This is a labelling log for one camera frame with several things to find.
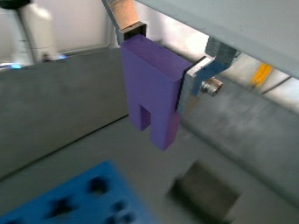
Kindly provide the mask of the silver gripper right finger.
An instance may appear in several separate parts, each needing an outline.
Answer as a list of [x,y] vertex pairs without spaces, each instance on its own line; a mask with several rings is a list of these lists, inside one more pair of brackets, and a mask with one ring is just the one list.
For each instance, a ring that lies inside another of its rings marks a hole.
[[223,86],[223,83],[215,78],[225,72],[237,61],[242,51],[229,46],[214,37],[209,38],[205,55],[185,70],[182,79],[182,88],[177,111],[183,114],[191,96],[198,97],[201,93],[215,96]]

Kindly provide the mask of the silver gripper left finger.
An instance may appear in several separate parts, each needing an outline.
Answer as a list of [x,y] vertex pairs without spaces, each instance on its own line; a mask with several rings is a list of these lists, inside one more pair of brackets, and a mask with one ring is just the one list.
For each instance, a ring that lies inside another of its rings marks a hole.
[[102,0],[117,28],[117,41],[122,44],[135,35],[146,35],[147,24],[139,20],[135,0]]

